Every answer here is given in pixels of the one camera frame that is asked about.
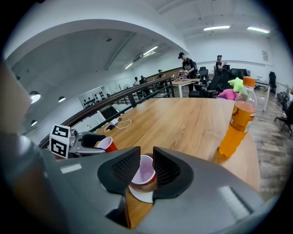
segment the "plate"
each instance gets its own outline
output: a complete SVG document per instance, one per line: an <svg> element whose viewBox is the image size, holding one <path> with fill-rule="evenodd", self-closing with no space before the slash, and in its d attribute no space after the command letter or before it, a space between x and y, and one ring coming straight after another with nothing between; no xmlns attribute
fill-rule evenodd
<svg viewBox="0 0 293 234"><path fill-rule="evenodd" d="M133 196L135 196L138 200L142 202L147 202L147 203L153 203L152 201L152 192L139 192L137 190L134 190L132 187L128 186L130 192L132 193Z"/></svg>

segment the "white desk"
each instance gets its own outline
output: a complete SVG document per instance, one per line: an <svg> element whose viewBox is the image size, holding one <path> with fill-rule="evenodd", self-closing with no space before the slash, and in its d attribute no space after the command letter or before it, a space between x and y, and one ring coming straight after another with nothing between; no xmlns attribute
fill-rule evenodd
<svg viewBox="0 0 293 234"><path fill-rule="evenodd" d="M277 82L277 87L276 87L276 95L275 95L275 98L277 98L277 94L278 94L278 87L279 86L283 86L283 87L285 87L286 88L286 94L287 94L287 96L289 96L289 91L293 91L293 88L290 88L288 85L283 85L283 84L281 84L281 83L278 83Z"/></svg>
<svg viewBox="0 0 293 234"><path fill-rule="evenodd" d="M262 110L262 111L265 111L265 110L266 110L266 105L267 105L267 100L269 99L269 94L270 94L270 90L271 90L271 85L268 84L268 83L266 83L266 82L260 81L260 80L256 80L256 81L255 81L255 85L263 86L263 87L267 87L265 107L264 107L264 109Z"/></svg>
<svg viewBox="0 0 293 234"><path fill-rule="evenodd" d="M187 80L187 81L178 80L178 81L173 81L172 85L175 86L175 87L178 87L178 89L179 89L179 97L182 97L182 86L190 85L190 84L193 84L193 83L199 82L199 81L200 81L200 79L190 79L190 80Z"/></svg>

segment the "wall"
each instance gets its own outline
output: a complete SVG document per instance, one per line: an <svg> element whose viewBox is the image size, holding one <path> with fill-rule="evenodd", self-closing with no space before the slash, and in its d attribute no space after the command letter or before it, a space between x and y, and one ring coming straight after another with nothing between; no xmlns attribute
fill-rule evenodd
<svg viewBox="0 0 293 234"><path fill-rule="evenodd" d="M171 49L161 56L151 55L141 58L137 63L132 65L132 73L140 80L141 75L148 77L158 73L159 69L167 71L180 67L182 66L182 60L178 59L180 52L180 50Z"/></svg>
<svg viewBox="0 0 293 234"><path fill-rule="evenodd" d="M14 55L15 59L9 61L13 66L22 56L46 41L71 32L97 28L148 34L187 49L176 28L142 0L50 0L36 3L18 23L4 48L4 58L19 48L19 55Z"/></svg>
<svg viewBox="0 0 293 234"><path fill-rule="evenodd" d="M189 39L186 42L190 54L188 57L195 60L198 68L205 66L213 71L217 55L223 56L222 60L231 65L231 68L250 69L255 78L269 81L269 73L272 71L271 46L264 37L256 35L217 34L217 36L201 36ZM269 61L263 61L262 50L268 52ZM145 77L158 73L158 69L170 70L182 66L182 60L178 59L179 50L173 49L159 57L155 55L142 58L140 64L133 65L135 76L141 74Z"/></svg>
<svg viewBox="0 0 293 234"><path fill-rule="evenodd" d="M54 124L61 124L74 114L83 110L78 97L73 97L64 101L55 110L46 116L42 121L38 122L34 127L37 129L27 136L35 143L39 144L52 130Z"/></svg>
<svg viewBox="0 0 293 234"><path fill-rule="evenodd" d="M217 55L230 64L231 68L250 69L254 74L268 81L272 70L272 52L269 41L262 36L249 34L214 34L194 37L186 42L190 56L199 67L212 70ZM262 51L268 52L268 62L263 60Z"/></svg>
<svg viewBox="0 0 293 234"><path fill-rule="evenodd" d="M38 128L30 133L28 137L34 143L38 144L49 134L53 124L61 124L71 116L83 110L83 106L78 98L79 95L105 84L110 84L110 88L111 84L115 84L112 86L112 89L109 88L110 94L113 94L120 91L118 88L119 86L117 85L120 85L123 89L125 84L132 86L133 83L134 76L131 70L100 71L98 73L85 74L83 76L77 75L76 77L72 77L70 83L65 82L61 84L61 86L57 88L55 92L52 92L50 96L42 100L42 103L36 102L33 104L36 106L34 107L33 112L29 112L26 115L24 128L27 133L32 131L35 127ZM55 97L57 96L65 96L67 99L54 109L53 106L55 105L52 100L55 100ZM30 122L33 119L37 120L38 123L32 127ZM78 124L76 128L78 130L86 130L87 124L90 124L90 126L93 127L104 120L105 119L100 118L100 114L98 113L96 116L91 117L90 119L85 119L83 122Z"/></svg>
<svg viewBox="0 0 293 234"><path fill-rule="evenodd" d="M276 35L270 38L273 54L273 72L276 74L276 82L293 87L293 57L290 48L282 36ZM278 92L286 91L280 86Z"/></svg>

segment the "wooden floor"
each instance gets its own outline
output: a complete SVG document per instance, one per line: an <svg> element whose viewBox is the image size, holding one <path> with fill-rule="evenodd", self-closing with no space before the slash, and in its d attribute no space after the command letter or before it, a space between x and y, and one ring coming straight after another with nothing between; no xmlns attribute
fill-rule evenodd
<svg viewBox="0 0 293 234"><path fill-rule="evenodd" d="M183 86L182 96L188 96L188 86ZM178 88L174 88L175 97L179 97ZM289 138L287 126L281 132L282 124L275 117L282 116L282 108L277 103L274 94L270 94L266 111L266 91L255 91L258 97L258 106L254 122L251 126L253 139L256 144L260 164L259 192L265 200L273 195L280 194L287 178L290 175L293 159L293 136Z"/></svg>

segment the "green plush toy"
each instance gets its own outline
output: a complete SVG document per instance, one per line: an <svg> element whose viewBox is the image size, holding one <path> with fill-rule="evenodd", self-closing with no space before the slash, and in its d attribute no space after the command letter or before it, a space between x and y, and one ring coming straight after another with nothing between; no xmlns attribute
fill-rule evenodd
<svg viewBox="0 0 293 234"><path fill-rule="evenodd" d="M243 80L236 77L234 80L229 80L228 83L233 86L234 92L240 92L243 89Z"/></svg>

